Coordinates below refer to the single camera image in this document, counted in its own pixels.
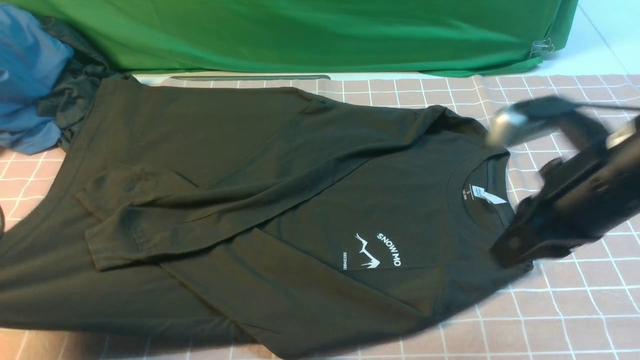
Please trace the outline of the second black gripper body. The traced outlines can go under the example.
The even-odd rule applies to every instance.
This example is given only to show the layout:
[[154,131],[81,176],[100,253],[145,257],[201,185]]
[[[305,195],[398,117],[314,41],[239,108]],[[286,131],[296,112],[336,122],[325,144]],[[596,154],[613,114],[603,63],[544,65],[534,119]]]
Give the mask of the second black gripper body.
[[590,180],[604,167],[597,158],[555,158],[539,170],[541,190],[524,198],[506,230],[490,248],[502,268],[561,259],[601,239],[607,223],[597,218],[598,195]]

